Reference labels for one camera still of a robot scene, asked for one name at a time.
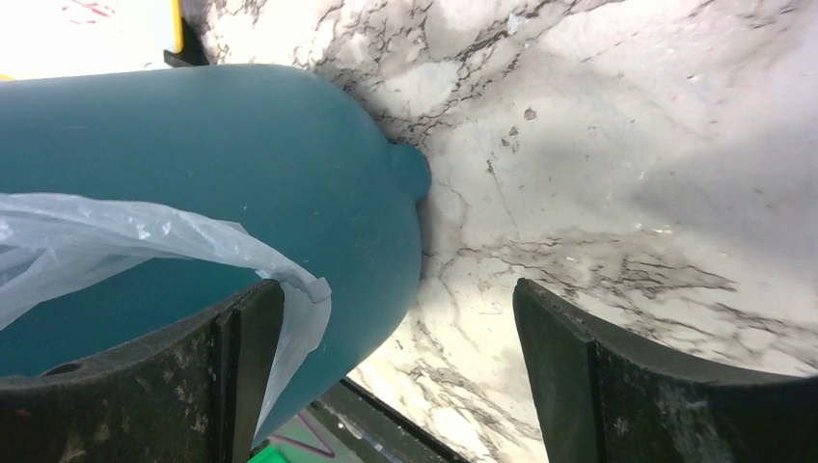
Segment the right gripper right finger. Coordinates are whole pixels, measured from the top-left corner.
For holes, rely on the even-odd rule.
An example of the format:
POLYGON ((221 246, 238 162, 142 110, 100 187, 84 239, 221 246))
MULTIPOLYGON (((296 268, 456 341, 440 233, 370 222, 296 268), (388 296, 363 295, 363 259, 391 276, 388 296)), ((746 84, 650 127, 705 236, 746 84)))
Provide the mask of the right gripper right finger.
POLYGON ((817 380, 664 346, 528 280, 513 311, 553 462, 813 462, 817 380))

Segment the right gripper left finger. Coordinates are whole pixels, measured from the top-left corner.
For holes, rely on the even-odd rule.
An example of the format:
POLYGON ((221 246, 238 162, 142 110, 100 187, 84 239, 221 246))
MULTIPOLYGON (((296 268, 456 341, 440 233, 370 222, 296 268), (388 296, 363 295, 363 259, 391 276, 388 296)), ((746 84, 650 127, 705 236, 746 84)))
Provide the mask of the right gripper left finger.
POLYGON ((35 376, 1 381, 5 462, 246 462, 285 295, 272 280, 35 376))

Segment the blue plastic trash bag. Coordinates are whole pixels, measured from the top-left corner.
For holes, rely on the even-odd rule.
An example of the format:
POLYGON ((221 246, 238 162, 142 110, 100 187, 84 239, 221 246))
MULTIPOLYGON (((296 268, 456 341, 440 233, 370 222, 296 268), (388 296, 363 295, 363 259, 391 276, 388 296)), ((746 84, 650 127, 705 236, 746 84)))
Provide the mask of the blue plastic trash bag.
POLYGON ((150 259, 196 259, 252 269, 285 292, 283 335, 259 420, 322 341, 332 290, 323 278, 238 223, 164 204, 56 193, 1 196, 1 325, 39 303, 96 285, 150 259))

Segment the teal plastic trash bin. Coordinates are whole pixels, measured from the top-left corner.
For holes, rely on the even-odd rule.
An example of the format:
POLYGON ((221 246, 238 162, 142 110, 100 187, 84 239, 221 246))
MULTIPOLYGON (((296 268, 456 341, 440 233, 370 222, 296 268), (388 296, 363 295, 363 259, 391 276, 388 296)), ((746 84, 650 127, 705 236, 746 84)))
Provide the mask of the teal plastic trash bin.
POLYGON ((164 204, 241 225, 332 291, 272 433, 389 337, 418 292, 431 173, 301 69, 227 65, 5 82, 1 189, 164 204))

